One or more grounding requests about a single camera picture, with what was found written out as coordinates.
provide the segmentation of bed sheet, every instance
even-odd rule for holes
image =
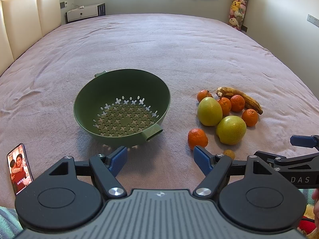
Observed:
[[[267,49],[217,20],[181,15],[115,15],[63,25],[28,49],[0,77],[0,206],[14,207],[7,153],[24,143],[34,178],[66,155],[76,161],[109,148],[86,134],[73,116],[81,88],[104,70],[137,68],[159,76],[171,92],[164,131],[130,148],[118,180],[132,188],[193,190],[204,178],[187,144],[203,128],[212,154],[232,149],[245,160],[257,150],[287,157],[293,134],[317,134],[319,102]],[[219,142],[197,119],[198,91],[231,86],[255,98],[264,113],[236,146]],[[88,177],[81,180],[90,182]]]

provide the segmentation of clear cylinder container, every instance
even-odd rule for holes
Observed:
[[[232,0],[228,24],[237,30],[241,30],[242,22],[245,17],[247,2],[248,0]]]

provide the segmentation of striped fabric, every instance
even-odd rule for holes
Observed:
[[[307,203],[314,205],[315,201],[311,198],[313,189],[300,189],[307,199]],[[18,221],[18,215],[13,208],[0,207],[0,239],[13,239],[22,231]]]

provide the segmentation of green pear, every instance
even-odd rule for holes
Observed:
[[[206,97],[198,105],[197,116],[204,126],[216,126],[223,118],[223,110],[214,98]]]
[[[240,142],[246,133],[246,123],[238,116],[227,116],[216,128],[216,134],[221,143],[234,146]]]

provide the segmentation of red clothing on phone screen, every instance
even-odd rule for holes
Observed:
[[[15,183],[17,185],[18,192],[21,191],[25,187],[25,185],[23,184],[24,178],[26,178],[26,173],[25,173],[24,169],[22,169],[21,172],[17,172],[15,174],[15,177],[14,177],[12,183]]]

